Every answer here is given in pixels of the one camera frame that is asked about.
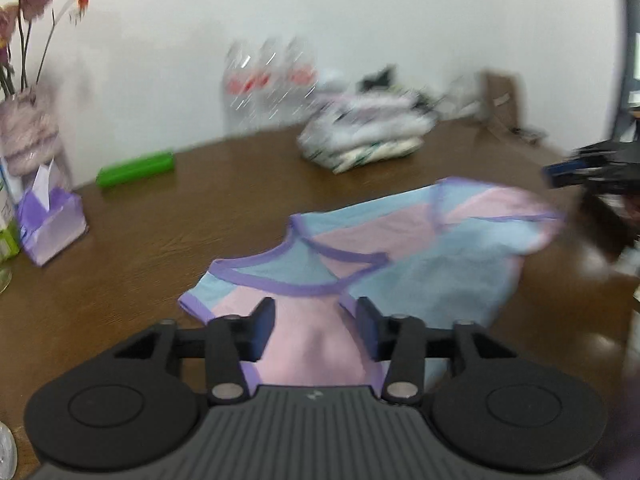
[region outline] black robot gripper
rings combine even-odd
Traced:
[[[583,464],[606,424],[600,397],[476,324],[431,329],[360,298],[358,333],[389,362],[380,397],[370,386],[251,395],[241,361],[261,358],[274,320],[271,298],[201,329],[163,320],[46,384],[24,414],[43,463],[33,479],[595,478]],[[194,357],[205,394],[178,378]],[[425,393],[429,358],[450,373]]]

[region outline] purple tissue box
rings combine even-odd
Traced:
[[[29,190],[18,204],[20,240],[39,267],[77,240],[87,229],[82,201],[61,187],[49,191],[49,210]]]

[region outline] purple trim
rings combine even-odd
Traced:
[[[327,258],[351,264],[379,265],[389,263],[389,258],[386,253],[355,253],[353,251],[343,251],[342,249],[336,249],[335,247],[316,242],[309,230],[306,228],[305,219],[300,213],[292,215],[289,219],[289,223],[304,243]]]
[[[442,201],[444,200],[444,184],[446,181],[447,179],[445,178],[437,181],[434,184],[436,189],[434,190],[433,202],[431,203],[429,216],[431,219],[431,223],[433,224],[433,231],[436,234],[440,234],[444,229],[444,222],[442,221],[440,206],[442,204]]]
[[[191,314],[196,319],[199,319],[204,324],[207,324],[216,317],[212,311],[204,305],[204,303],[188,291],[178,298],[178,304],[183,310],[187,311],[187,313]]]
[[[269,249],[268,251],[264,251],[260,254],[254,254],[254,256],[244,256],[242,258],[224,258],[220,260],[213,260],[211,265],[209,266],[209,272],[211,272],[212,267],[220,268],[223,267],[225,269],[231,268],[241,268],[241,267],[251,267],[254,265],[265,264],[278,256],[282,256],[286,253],[296,241],[295,232],[291,229],[287,230],[287,234],[283,240],[283,242],[274,247],[273,249]]]
[[[507,216],[470,216],[469,218],[477,218],[479,220],[488,220],[489,222],[510,222],[512,220],[524,220],[527,222],[537,222],[539,220],[561,220],[564,216],[549,210],[547,213],[537,215],[507,215]]]
[[[280,282],[271,278],[252,276],[244,272],[228,267],[217,267],[213,262],[209,267],[209,272],[216,278],[235,285],[249,286],[268,292],[270,294],[280,294],[282,296],[304,297],[304,296],[327,296],[329,294],[340,294],[346,287],[357,280],[385,267],[388,260],[383,263],[373,264],[366,269],[358,270],[346,278],[335,280],[331,283],[319,283],[313,285],[294,285],[292,283]]]
[[[235,270],[273,261],[275,258],[286,253],[297,239],[313,248],[317,253],[331,258],[332,260],[337,260],[339,262],[370,264],[370,267],[358,270],[346,278],[336,279],[334,282],[307,285],[294,285],[291,283],[281,282],[279,280],[273,280],[271,278],[252,276]],[[340,294],[346,286],[349,286],[351,283],[356,282],[362,277],[381,269],[388,265],[389,262],[390,260],[386,253],[355,253],[351,251],[343,251],[341,249],[336,249],[316,242],[311,238],[302,215],[295,214],[289,218],[287,235],[280,245],[261,254],[256,254],[255,256],[214,260],[209,266],[209,273],[219,280],[233,283],[235,285],[258,288],[270,294],[281,294],[283,296],[293,297],[326,296],[329,294]]]
[[[472,180],[469,178],[464,178],[462,176],[448,176],[436,182],[436,190],[435,196],[433,198],[433,209],[434,211],[431,213],[431,221],[433,222],[434,230],[439,234],[444,230],[444,216],[441,211],[441,204],[444,200],[444,185],[455,185],[455,184],[485,184],[487,186],[493,186],[496,188],[508,188],[504,184],[497,184],[495,182],[485,182],[482,180]],[[540,213],[536,215],[505,215],[505,216],[473,216],[469,218],[477,218],[480,220],[488,220],[489,222],[510,222],[512,220],[523,220],[529,222],[537,222],[541,220],[563,220],[565,215],[556,212],[553,209],[549,209],[545,213]]]
[[[369,384],[376,397],[382,394],[382,386],[385,384],[386,373],[389,370],[388,361],[374,362],[374,376],[370,378]]]
[[[342,292],[340,298],[338,298],[338,304],[353,317],[356,317],[356,299],[348,290]]]
[[[249,394],[253,395],[258,385],[262,384],[258,368],[256,368],[255,363],[251,361],[240,361],[240,368],[242,369],[246,385],[249,388]]]

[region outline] plastic water bottle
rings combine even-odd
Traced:
[[[306,121],[316,88],[316,56],[308,41],[293,38],[286,53],[286,95],[284,103],[290,124]]]
[[[282,118],[282,51],[277,38],[264,42],[258,57],[257,117],[260,127],[277,128]]]
[[[254,89],[257,81],[255,59],[242,41],[232,44],[226,55],[222,82],[226,132],[241,136],[256,129]]]

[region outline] wooden table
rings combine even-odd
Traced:
[[[0,420],[14,432],[18,474],[37,465],[22,425],[47,381],[153,322],[181,311],[178,296],[216,257],[254,254],[282,239],[288,215],[332,210],[456,174],[520,186],[570,211],[576,190],[548,190],[543,149],[504,142],[473,123],[444,123],[420,152],[340,176],[300,159],[294,131],[266,132],[177,155],[173,174],[101,192],[80,190],[90,231],[43,269],[23,255],[0,296]],[[539,362],[618,388],[636,280],[571,221],[526,258],[516,294],[492,330]],[[197,363],[186,376],[198,387]]]

